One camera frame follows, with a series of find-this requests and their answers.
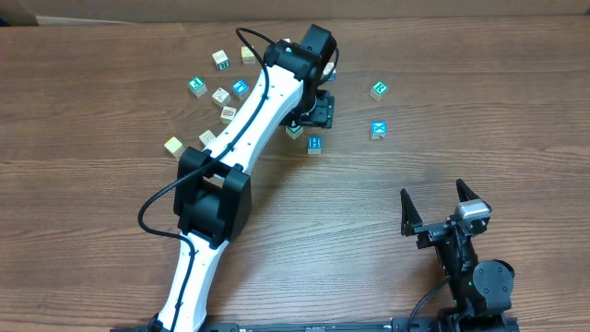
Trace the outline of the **wooden block airplane drawing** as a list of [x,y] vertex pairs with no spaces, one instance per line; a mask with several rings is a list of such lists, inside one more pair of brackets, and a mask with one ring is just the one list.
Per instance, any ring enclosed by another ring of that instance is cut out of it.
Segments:
[[230,103],[230,94],[223,88],[216,89],[212,94],[213,102],[220,108],[224,108]]

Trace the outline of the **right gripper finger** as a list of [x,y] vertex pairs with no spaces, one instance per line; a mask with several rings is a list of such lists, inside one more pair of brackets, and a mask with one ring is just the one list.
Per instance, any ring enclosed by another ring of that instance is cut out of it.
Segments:
[[400,191],[400,198],[402,206],[401,234],[403,236],[415,235],[415,229],[423,225],[422,218],[406,189]]
[[462,179],[457,179],[455,185],[460,202],[479,199],[479,196]]

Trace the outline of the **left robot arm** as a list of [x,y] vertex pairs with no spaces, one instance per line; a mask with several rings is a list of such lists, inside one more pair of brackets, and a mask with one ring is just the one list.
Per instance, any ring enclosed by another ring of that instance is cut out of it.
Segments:
[[242,232],[252,210],[251,172],[276,129],[331,127],[335,99],[323,84],[325,67],[339,50],[331,31],[311,25],[299,43],[270,41],[255,58],[261,74],[236,117],[203,150],[187,148],[177,178],[149,198],[138,212],[169,192],[178,232],[161,236],[180,242],[169,297],[148,331],[197,331],[207,318],[207,297],[223,251]]

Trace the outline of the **blue letter H block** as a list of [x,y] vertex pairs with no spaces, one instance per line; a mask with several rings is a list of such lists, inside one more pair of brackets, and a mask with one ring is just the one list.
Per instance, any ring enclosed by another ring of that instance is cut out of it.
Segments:
[[310,155],[319,155],[323,149],[323,139],[320,136],[309,136],[307,150]]

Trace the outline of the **white block green number side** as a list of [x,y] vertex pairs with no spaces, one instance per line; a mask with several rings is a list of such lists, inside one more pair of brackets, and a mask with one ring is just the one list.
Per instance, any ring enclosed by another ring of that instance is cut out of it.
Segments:
[[215,139],[216,139],[216,136],[210,130],[206,130],[204,133],[202,133],[199,136],[199,140],[202,143],[204,148],[206,148]]

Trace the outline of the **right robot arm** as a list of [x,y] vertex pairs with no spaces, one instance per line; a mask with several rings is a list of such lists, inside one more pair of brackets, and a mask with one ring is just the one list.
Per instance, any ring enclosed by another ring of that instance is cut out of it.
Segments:
[[447,286],[454,305],[442,308],[431,319],[431,330],[517,331],[517,320],[504,314],[512,308],[513,267],[497,259],[480,262],[472,244],[475,236],[487,230],[492,207],[463,180],[458,179],[455,184],[459,203],[454,213],[446,220],[430,225],[423,223],[407,190],[400,191],[401,234],[415,236],[419,249],[433,247],[445,275],[445,279],[416,304],[406,329],[410,331],[415,325],[423,303]]

